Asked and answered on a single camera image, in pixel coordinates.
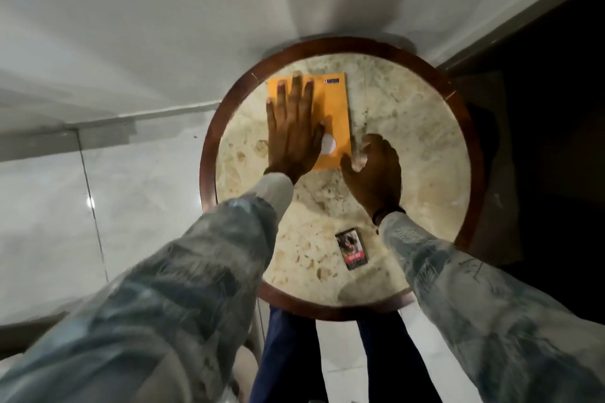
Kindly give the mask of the person's left forearm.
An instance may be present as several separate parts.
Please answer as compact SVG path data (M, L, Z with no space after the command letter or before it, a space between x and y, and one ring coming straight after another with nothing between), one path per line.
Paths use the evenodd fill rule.
M0 403L217 403L293 183L265 174L110 282L0 378Z

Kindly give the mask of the person's leg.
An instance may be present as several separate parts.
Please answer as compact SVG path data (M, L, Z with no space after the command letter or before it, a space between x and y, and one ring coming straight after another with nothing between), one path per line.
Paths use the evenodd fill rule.
M328 403L316 322L270 307L249 403Z
M369 403L442 403L398 311L357 321L367 356Z

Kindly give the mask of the person's left leg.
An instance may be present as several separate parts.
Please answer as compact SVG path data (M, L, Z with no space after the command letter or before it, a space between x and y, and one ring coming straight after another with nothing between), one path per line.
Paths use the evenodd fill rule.
M316 322L270 307L249 403L328 403Z

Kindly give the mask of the person's left hand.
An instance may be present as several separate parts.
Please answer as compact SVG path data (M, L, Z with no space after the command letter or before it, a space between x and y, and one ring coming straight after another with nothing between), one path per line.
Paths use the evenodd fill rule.
M281 173L296 184L309 173L320 154L309 150L310 132L314 124L314 80L303 80L299 104L299 118L289 121L289 91L285 81L280 81L276 90L275 113L277 129L268 134L268 167L264 174Z

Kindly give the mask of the person's right leg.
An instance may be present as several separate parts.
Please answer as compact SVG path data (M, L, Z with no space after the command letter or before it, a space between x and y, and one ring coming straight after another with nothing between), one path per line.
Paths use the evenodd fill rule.
M367 356L369 403L442 403L398 311L357 321Z

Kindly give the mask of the person's right hand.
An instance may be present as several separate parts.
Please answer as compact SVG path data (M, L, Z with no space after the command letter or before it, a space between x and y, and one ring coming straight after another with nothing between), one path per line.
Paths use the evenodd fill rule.
M396 150L379 134L363 137L362 152L366 164L359 179L344 179L353 197L372 218L376 210L389 205L400 206L402 170Z

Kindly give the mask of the person's right forearm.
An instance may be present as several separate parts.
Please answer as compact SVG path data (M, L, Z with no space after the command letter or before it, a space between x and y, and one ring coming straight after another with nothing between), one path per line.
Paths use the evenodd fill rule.
M379 235L484 403L605 403L605 326L436 238L402 211Z

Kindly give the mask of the black wristband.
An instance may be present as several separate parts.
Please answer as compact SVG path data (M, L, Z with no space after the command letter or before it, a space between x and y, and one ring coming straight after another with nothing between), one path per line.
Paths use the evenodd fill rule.
M379 227L382 223L383 219L392 213L403 213L406 214L406 211L401 206L389 205L386 207L379 208L372 215L372 223L374 226Z

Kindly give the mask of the round marble table wooden rim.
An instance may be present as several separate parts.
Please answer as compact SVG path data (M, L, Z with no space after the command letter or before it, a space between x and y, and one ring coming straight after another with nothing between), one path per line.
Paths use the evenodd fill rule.
M267 166L269 79L294 71L344 73L352 142L387 139L402 169L402 207L434 236L467 249L485 195L483 153L451 81L414 54L376 40L333 37L279 48L246 71L212 118L200 161L200 198L210 211L245 193ZM348 270L335 234L356 228L368 263ZM258 296L321 321L354 321L411 302L403 271L339 169L314 170L295 185Z

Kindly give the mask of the orange paper envelope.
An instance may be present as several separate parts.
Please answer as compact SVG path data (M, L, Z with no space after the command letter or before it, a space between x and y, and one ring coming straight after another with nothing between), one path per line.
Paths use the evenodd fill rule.
M280 80L286 82L287 91L291 88L291 79L292 77ZM314 80L314 121L325 125L321 154L312 170L339 169L342 156L352 154L345 76L343 73L329 76L303 75L304 81L309 79ZM268 80L269 90L272 91L270 98L276 99L280 81Z

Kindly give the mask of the small black card packet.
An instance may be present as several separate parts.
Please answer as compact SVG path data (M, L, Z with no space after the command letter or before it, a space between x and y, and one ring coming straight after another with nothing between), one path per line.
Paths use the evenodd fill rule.
M335 239L348 270L358 269L368 263L367 252L356 228L336 233Z

